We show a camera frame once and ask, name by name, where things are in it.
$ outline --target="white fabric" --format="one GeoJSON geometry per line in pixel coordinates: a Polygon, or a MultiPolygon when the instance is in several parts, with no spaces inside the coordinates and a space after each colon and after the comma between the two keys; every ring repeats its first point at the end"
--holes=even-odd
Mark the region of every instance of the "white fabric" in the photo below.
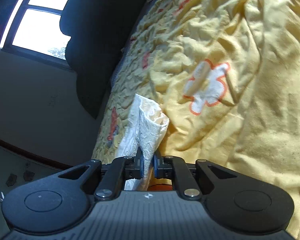
{"type": "Polygon", "coordinates": [[[135,94],[128,116],[128,127],[116,157],[135,156],[140,146],[144,159],[143,179],[126,181],[125,190],[146,190],[150,180],[153,154],[166,134],[169,118],[153,100],[135,94]]]}

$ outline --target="circular cap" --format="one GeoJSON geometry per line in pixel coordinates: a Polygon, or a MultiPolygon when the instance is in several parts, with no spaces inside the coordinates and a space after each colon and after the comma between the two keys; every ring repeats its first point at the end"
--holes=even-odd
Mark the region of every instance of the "circular cap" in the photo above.
{"type": "Polygon", "coordinates": [[[261,211],[271,205],[271,198],[264,192],[245,190],[234,197],[235,204],[247,211],[261,211]]]}
{"type": "Polygon", "coordinates": [[[28,195],[25,199],[27,208],[36,212],[48,212],[56,209],[62,203],[62,197],[54,191],[38,191],[28,195]]]}
{"type": "Polygon", "coordinates": [[[184,194],[188,197],[196,197],[200,194],[200,191],[195,188],[188,188],[184,191],[184,194]]]}
{"type": "Polygon", "coordinates": [[[101,190],[98,190],[97,192],[96,192],[96,195],[98,196],[98,197],[110,197],[111,196],[111,194],[112,194],[112,191],[111,190],[109,190],[109,189],[101,189],[101,190]]]}

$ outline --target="bed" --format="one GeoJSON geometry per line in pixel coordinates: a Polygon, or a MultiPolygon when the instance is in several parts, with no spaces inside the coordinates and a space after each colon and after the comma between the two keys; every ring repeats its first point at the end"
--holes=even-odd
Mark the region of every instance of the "bed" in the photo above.
{"type": "Polygon", "coordinates": [[[129,43],[92,158],[115,158],[135,93],[153,99],[170,119],[162,155],[283,188],[300,240],[300,0],[157,0],[129,43]]]}

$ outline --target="yellow blanket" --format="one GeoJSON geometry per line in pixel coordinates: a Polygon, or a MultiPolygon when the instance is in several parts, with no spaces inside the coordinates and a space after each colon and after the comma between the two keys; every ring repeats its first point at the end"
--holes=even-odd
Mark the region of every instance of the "yellow blanket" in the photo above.
{"type": "Polygon", "coordinates": [[[93,157],[113,160],[134,93],[153,99],[163,155],[283,188],[300,240],[300,0],[159,0],[131,42],[93,157]]]}

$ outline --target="screw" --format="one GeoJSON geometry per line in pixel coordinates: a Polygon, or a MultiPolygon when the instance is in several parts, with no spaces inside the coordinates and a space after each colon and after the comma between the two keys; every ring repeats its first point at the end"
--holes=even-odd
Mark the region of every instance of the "screw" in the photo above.
{"type": "Polygon", "coordinates": [[[188,197],[196,197],[200,194],[200,191],[195,188],[188,188],[183,193],[188,197]]]}
{"type": "Polygon", "coordinates": [[[109,189],[101,189],[101,190],[98,190],[98,191],[96,192],[96,195],[97,195],[98,197],[102,197],[102,198],[110,197],[111,194],[112,194],[112,191],[109,190],[109,189]]]}

